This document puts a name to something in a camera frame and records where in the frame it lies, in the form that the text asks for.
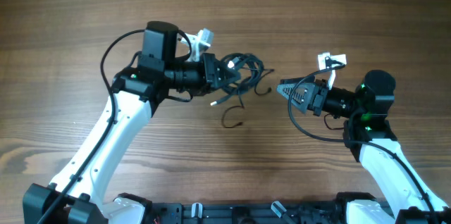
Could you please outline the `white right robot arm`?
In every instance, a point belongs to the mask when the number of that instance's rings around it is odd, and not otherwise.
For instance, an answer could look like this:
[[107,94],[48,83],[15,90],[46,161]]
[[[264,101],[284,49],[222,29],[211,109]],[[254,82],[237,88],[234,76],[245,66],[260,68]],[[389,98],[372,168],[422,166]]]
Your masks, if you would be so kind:
[[371,70],[353,91],[306,77],[283,79],[277,86],[288,110],[322,112],[344,118],[340,142],[373,177],[392,213],[378,213],[365,194],[342,196],[346,223],[449,223],[450,207],[419,177],[402,152],[387,119],[396,82],[383,70]]

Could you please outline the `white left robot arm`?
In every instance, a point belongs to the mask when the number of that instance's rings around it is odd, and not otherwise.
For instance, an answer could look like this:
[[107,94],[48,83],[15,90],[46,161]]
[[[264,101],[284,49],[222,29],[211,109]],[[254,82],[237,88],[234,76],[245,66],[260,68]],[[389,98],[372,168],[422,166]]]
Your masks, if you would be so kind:
[[203,96],[238,80],[237,71],[209,53],[210,30],[195,35],[151,21],[142,48],[106,82],[106,106],[82,146],[47,186],[33,184],[23,197],[26,223],[145,223],[152,203],[120,194],[105,203],[106,188],[138,132],[170,91]]

